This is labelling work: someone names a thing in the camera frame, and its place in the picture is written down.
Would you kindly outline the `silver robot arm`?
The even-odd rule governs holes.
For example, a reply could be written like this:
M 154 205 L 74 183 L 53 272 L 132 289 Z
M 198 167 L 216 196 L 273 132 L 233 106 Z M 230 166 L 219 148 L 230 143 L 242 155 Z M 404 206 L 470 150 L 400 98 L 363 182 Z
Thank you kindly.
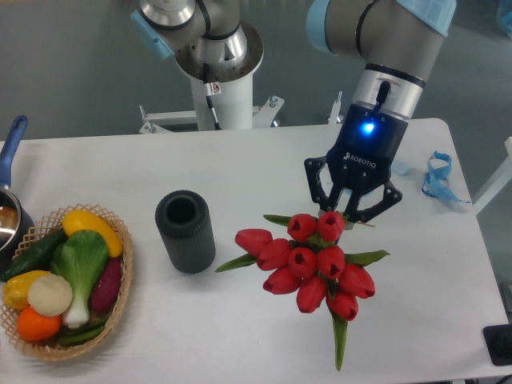
M 391 164 L 448 34 L 453 1 L 315 1 L 310 44 L 366 61 L 334 146 L 305 160 L 313 202 L 367 222 L 401 198 Z M 131 22 L 162 58 L 175 57 L 191 84 L 200 130 L 253 128 L 253 75 L 263 57 L 258 32 L 236 1 L 142 1 Z

